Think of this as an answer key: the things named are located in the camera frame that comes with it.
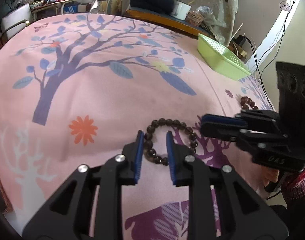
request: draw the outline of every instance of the silver screw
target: silver screw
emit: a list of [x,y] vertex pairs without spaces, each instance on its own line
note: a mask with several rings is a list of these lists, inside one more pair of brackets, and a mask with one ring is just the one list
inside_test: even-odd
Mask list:
[[85,165],[85,164],[82,164],[82,165],[79,165],[78,166],[78,171],[81,172],[81,173],[84,173],[88,170],[88,166]]
[[188,163],[192,163],[192,162],[195,161],[195,157],[192,156],[192,155],[187,155],[187,156],[185,157],[185,161],[188,162]]
[[115,161],[118,162],[118,163],[121,163],[121,162],[123,162],[124,160],[126,160],[126,156],[123,155],[123,154],[118,154],[118,155],[115,157]]
[[224,165],[222,167],[222,171],[225,172],[225,173],[230,173],[232,171],[232,167],[229,166],[229,165]]
[[266,144],[265,143],[258,143],[258,148],[261,148],[261,149],[265,149],[266,148]]

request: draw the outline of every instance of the pink tablecloth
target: pink tablecloth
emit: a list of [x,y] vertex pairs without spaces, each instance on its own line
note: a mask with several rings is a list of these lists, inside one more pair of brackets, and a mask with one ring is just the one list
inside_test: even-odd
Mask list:
[[[21,232],[79,164],[102,165],[161,117],[192,126],[199,158],[230,163],[263,196],[260,167],[248,153],[198,132],[200,116],[234,116],[244,95],[269,108],[252,77],[217,74],[196,40],[162,27],[91,14],[32,24],[0,51],[0,177],[14,206],[7,218]],[[153,139],[163,156],[166,131],[158,128]],[[172,186],[169,167],[143,159],[139,184],[123,187],[124,239],[185,239],[187,200],[188,188]]]

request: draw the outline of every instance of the white wall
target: white wall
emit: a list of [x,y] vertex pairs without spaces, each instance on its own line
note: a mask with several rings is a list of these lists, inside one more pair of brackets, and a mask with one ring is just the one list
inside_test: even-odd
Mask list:
[[[286,0],[238,0],[238,13],[236,15],[234,31],[244,23],[236,37],[244,33],[252,37],[258,47],[276,22],[281,13],[280,3]],[[248,42],[243,46],[249,56],[252,56]]]
[[[274,58],[279,44],[259,66],[262,71]],[[297,10],[283,37],[280,51],[276,59],[266,68],[262,74],[263,84],[274,107],[278,110],[279,90],[277,89],[276,61],[291,62],[305,65],[305,0],[300,0]]]

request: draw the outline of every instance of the reddish brown beaded bracelet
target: reddish brown beaded bracelet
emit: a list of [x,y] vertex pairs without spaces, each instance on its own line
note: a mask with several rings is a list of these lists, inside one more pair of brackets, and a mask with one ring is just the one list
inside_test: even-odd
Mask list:
[[242,97],[240,99],[240,105],[242,106],[242,109],[243,110],[248,110],[249,109],[249,106],[253,109],[253,110],[258,110],[259,108],[256,106],[256,103],[254,101],[251,100],[251,98],[249,97]]
[[153,120],[152,124],[147,127],[147,133],[145,133],[144,155],[148,161],[156,164],[163,164],[165,166],[168,165],[168,158],[162,158],[161,156],[157,155],[156,150],[153,148],[152,142],[153,133],[155,132],[156,128],[163,125],[173,126],[179,130],[184,130],[185,134],[187,134],[188,138],[190,139],[189,150],[191,154],[193,155],[196,153],[196,147],[198,146],[198,143],[196,142],[197,134],[193,132],[191,127],[187,127],[186,123],[179,122],[179,120],[166,120],[165,118],[160,118],[159,120]]

